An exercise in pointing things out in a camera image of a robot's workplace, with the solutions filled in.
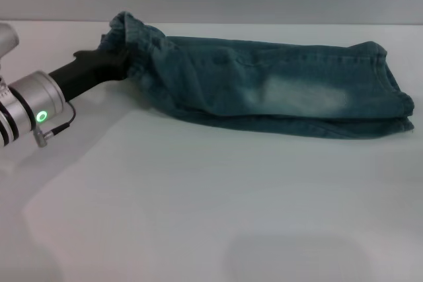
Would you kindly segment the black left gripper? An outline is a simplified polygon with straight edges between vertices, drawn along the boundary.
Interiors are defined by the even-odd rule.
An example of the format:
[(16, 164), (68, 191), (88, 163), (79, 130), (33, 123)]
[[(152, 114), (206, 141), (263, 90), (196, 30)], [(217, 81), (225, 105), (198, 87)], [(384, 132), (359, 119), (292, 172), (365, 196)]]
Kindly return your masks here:
[(49, 73), (60, 88), (65, 101), (73, 100), (101, 81), (123, 81), (128, 78), (128, 70), (132, 64), (132, 53), (129, 49), (103, 51), (101, 54), (102, 60), (97, 51), (75, 52), (75, 59), (71, 63)]

